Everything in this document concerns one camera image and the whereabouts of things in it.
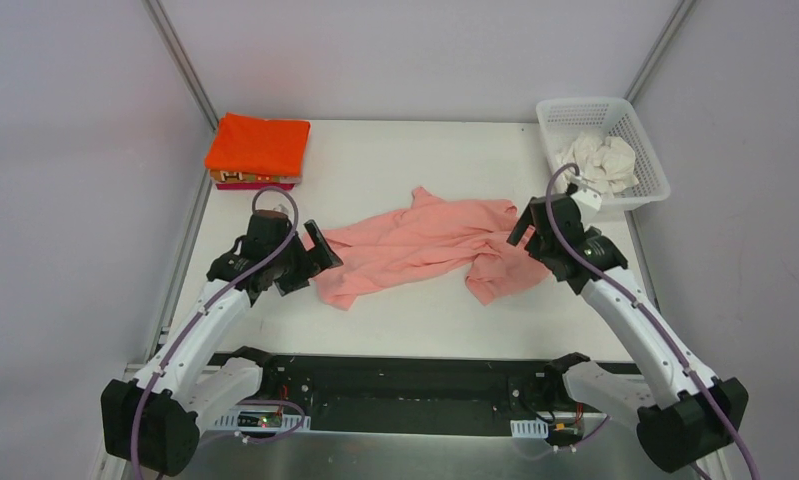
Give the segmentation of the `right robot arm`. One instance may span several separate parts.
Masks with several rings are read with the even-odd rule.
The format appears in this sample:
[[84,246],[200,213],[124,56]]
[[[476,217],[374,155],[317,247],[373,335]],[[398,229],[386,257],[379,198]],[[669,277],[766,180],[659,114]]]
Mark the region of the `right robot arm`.
[[674,473],[738,443],[749,393],[684,345],[613,241],[583,225],[584,213],[596,205],[586,193],[534,197],[508,242],[523,243],[532,259],[600,315],[645,381],[639,386],[572,353],[551,366],[565,394],[633,430],[652,463]]

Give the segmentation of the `pink t-shirt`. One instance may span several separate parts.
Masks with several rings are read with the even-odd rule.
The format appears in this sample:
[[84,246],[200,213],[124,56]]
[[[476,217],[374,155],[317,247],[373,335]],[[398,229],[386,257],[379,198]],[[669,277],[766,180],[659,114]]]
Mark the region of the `pink t-shirt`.
[[328,230],[324,237],[341,266],[316,278],[320,299],[348,310],[361,296],[433,279],[460,267],[482,305],[522,293],[551,272],[525,251],[528,236],[508,242],[518,209],[506,199],[447,201],[416,188],[404,209]]

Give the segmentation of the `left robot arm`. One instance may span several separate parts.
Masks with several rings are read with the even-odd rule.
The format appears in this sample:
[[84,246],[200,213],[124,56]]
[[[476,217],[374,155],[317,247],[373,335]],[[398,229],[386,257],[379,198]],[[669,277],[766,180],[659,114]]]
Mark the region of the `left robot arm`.
[[276,288],[280,295],[307,287],[312,278],[342,264],[317,223],[259,209],[247,231],[217,257],[187,320],[129,380],[112,380],[101,397],[106,452],[165,476],[180,474],[199,448],[201,436],[237,403],[258,392],[259,361],[233,357],[203,377],[231,328],[259,296]]

